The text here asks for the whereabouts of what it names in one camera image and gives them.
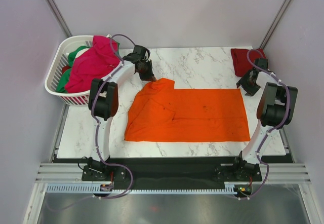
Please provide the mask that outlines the orange t-shirt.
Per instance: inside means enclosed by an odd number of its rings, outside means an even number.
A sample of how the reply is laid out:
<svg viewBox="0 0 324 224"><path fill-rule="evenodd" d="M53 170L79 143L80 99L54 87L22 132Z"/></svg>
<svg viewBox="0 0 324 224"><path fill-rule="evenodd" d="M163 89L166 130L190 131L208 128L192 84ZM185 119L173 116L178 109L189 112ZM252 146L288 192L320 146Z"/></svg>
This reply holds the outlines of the orange t-shirt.
<svg viewBox="0 0 324 224"><path fill-rule="evenodd" d="M250 140L239 89L176 89L162 78L146 84L128 111L126 141L244 142Z"/></svg>

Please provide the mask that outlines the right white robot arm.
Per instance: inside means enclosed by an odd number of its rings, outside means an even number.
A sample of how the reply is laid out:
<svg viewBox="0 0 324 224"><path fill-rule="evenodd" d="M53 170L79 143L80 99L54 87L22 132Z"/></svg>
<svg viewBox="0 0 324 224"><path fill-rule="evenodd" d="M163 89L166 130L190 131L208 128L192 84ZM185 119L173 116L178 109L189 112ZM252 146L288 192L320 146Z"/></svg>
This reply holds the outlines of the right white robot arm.
<svg viewBox="0 0 324 224"><path fill-rule="evenodd" d="M268 145L267 139L273 131L288 125L294 114L298 89L287 86L278 79L274 72L268 69L266 58L257 58L250 69L237 83L247 96L254 96L262 91L262 96L256 111L258 120L256 129L248 145L240 152L243 163L232 167L233 177L244 180L250 175L247 164L261 163L261 158Z"/></svg>

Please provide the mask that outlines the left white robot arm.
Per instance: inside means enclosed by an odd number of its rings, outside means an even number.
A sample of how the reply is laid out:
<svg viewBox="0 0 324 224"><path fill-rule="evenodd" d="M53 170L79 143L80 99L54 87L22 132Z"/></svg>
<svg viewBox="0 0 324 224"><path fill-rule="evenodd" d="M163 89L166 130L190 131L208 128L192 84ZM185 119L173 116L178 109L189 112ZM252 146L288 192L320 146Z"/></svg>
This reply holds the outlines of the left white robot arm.
<svg viewBox="0 0 324 224"><path fill-rule="evenodd" d="M95 121L94 149L91 158L105 162L110 157L109 136L113 117L119 107L118 87L133 74L138 73L140 80L156 80L150 59L150 51L135 45L133 51L124 56L121 63L102 79L93 79L88 100L88 108Z"/></svg>

